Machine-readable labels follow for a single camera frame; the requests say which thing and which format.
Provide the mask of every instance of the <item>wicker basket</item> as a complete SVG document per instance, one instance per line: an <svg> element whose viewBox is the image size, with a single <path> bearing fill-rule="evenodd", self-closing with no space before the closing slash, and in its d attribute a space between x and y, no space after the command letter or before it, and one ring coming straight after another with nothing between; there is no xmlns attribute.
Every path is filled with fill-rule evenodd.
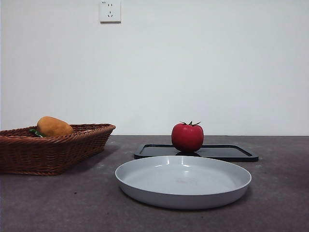
<svg viewBox="0 0 309 232"><path fill-rule="evenodd" d="M111 124L71 125L74 133L34 137L29 129L0 131L0 173L58 175L72 165L104 150Z"/></svg>

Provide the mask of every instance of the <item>dark gray table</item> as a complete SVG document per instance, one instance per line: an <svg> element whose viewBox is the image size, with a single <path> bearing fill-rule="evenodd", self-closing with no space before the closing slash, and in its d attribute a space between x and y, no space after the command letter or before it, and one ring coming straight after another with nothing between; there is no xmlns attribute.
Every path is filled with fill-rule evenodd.
<svg viewBox="0 0 309 232"><path fill-rule="evenodd" d="M1 232L306 232L309 231L309 137L205 136L259 155L238 162L253 177L240 200L184 211L148 206L126 196L115 169L142 143L170 136L111 136L105 151L59 176L3 174Z"/></svg>

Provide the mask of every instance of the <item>white plate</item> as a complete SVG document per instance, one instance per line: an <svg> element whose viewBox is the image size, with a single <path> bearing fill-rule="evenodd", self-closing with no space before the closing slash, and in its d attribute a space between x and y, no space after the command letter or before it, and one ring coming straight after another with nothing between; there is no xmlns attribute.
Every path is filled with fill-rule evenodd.
<svg viewBox="0 0 309 232"><path fill-rule="evenodd" d="M191 156L136 159L119 166L115 175L130 197L173 209L206 209L232 203L251 182L250 173L242 167Z"/></svg>

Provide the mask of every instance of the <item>electrical outlet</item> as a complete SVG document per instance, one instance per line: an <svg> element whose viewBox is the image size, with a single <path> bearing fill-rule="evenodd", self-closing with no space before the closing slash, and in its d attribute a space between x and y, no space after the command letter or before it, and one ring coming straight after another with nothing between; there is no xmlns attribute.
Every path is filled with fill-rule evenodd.
<svg viewBox="0 0 309 232"><path fill-rule="evenodd" d="M120 23L121 1L120 0L100 1L99 17L101 23Z"/></svg>

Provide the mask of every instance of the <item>black tray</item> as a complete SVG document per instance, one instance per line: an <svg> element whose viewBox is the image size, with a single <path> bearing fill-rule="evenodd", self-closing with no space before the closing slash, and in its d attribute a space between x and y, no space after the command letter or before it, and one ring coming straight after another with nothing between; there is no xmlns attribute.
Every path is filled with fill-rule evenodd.
<svg viewBox="0 0 309 232"><path fill-rule="evenodd" d="M252 152L236 145L203 145L202 148L196 152L186 153L174 148L173 145L168 144L142 144L134 153L135 159L153 157L153 156L199 156L206 158L213 158L224 161L235 162L255 162L259 157Z"/></svg>

